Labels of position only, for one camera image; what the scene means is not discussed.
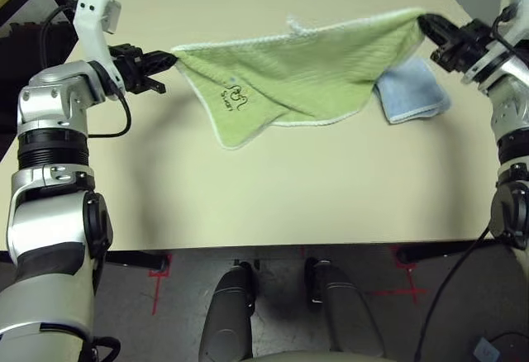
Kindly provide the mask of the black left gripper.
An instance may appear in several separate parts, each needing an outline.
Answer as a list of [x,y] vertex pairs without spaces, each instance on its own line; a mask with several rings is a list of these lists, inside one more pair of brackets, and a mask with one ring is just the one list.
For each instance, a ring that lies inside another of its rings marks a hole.
[[177,61],[176,56],[161,50],[144,53],[141,48],[131,44],[109,46],[109,52],[127,92],[166,92],[165,85],[150,76],[173,67]]

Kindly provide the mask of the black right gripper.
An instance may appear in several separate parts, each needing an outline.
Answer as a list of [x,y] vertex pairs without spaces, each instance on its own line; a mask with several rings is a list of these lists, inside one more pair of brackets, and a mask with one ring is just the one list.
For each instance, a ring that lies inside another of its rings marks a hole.
[[437,45],[431,60],[446,72],[467,72],[488,53],[492,29],[479,19],[458,27],[442,15],[426,13],[418,19],[423,34]]

